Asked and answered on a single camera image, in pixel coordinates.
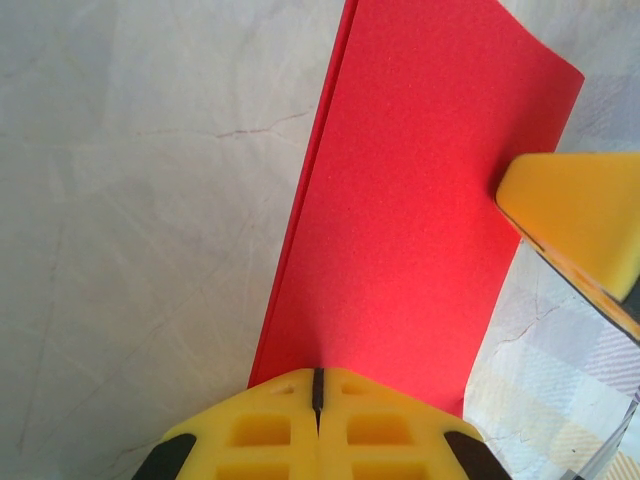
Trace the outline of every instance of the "checkered cloth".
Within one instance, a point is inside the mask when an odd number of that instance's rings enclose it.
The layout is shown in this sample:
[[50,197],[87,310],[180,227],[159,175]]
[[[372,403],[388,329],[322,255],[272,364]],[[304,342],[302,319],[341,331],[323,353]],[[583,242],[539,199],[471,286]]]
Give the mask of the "checkered cloth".
[[[640,3],[504,3],[586,76],[559,151],[640,151]],[[521,245],[465,400],[466,419],[513,477],[580,470],[639,385],[640,348]],[[638,417],[599,478],[640,479]]]

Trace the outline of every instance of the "black rubber pad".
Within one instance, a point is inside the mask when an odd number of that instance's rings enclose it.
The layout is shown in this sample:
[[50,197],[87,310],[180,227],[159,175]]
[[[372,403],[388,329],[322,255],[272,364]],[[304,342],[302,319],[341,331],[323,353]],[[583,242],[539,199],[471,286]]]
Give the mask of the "black rubber pad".
[[640,323],[640,277],[636,280],[636,284],[627,295],[627,298],[622,302],[622,308],[636,323]]
[[175,480],[195,444],[195,435],[184,433],[157,445],[132,480]]
[[511,480],[489,447],[461,432],[444,434],[469,480]]

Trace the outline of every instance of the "red craft foam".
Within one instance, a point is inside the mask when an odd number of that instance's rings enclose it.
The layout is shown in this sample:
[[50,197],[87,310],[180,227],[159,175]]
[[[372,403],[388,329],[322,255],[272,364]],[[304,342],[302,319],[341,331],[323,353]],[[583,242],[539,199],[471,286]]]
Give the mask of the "red craft foam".
[[493,192],[582,81],[495,0],[348,0],[250,386],[339,366],[460,415],[518,243]]

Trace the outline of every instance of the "red foam sheet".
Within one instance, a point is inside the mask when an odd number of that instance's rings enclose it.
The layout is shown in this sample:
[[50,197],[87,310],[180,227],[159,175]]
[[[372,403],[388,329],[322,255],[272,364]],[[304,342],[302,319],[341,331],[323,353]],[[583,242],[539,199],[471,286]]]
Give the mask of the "red foam sheet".
[[347,1],[250,385],[339,366],[460,415],[518,243],[493,192],[582,81],[495,0]]

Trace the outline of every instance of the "white surface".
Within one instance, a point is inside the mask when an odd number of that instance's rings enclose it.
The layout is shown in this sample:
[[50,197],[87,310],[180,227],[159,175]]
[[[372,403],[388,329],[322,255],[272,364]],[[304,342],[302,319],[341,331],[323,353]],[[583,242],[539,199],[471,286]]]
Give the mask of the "white surface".
[[620,443],[620,450],[629,452],[629,456],[640,464],[640,415],[634,415],[631,419],[627,435]]
[[[638,148],[638,10],[555,4],[509,7],[588,75],[563,148]],[[130,478],[244,387],[341,8],[0,5],[0,478]],[[573,465],[562,427],[604,438],[587,406],[613,416],[626,393],[589,363],[626,340],[545,268],[518,255],[467,402],[516,478]],[[557,392],[524,426],[523,390]]]

